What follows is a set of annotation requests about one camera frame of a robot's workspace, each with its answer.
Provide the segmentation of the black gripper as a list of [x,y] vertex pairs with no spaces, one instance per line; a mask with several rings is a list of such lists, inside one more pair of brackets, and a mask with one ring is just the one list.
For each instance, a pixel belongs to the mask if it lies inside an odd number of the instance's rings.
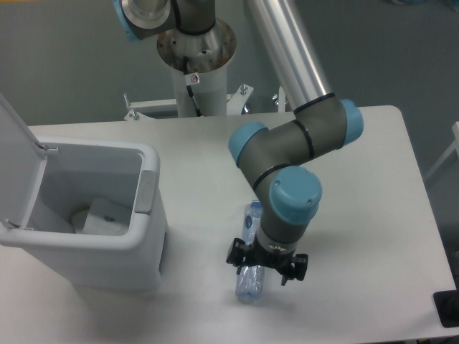
[[226,263],[237,269],[237,275],[240,275],[243,267],[263,266],[275,269],[282,276],[281,285],[285,286],[291,280],[303,281],[308,269],[308,255],[293,254],[283,254],[278,249],[269,252],[258,240],[247,244],[240,238],[234,238],[227,252]]

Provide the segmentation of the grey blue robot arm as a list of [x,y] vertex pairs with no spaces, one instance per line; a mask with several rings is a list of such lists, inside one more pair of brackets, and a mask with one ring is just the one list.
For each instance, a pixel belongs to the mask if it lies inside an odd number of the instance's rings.
[[[163,61],[179,73],[191,114],[205,114],[198,98],[204,75],[223,67],[233,41],[217,19],[213,1],[114,1],[132,40],[157,36]],[[293,1],[248,1],[294,119],[276,128],[242,125],[228,148],[264,212],[253,243],[235,239],[227,262],[238,269],[263,266],[283,281],[303,280],[306,254],[296,252],[321,200],[318,178],[304,164],[357,140],[361,112],[331,91]]]

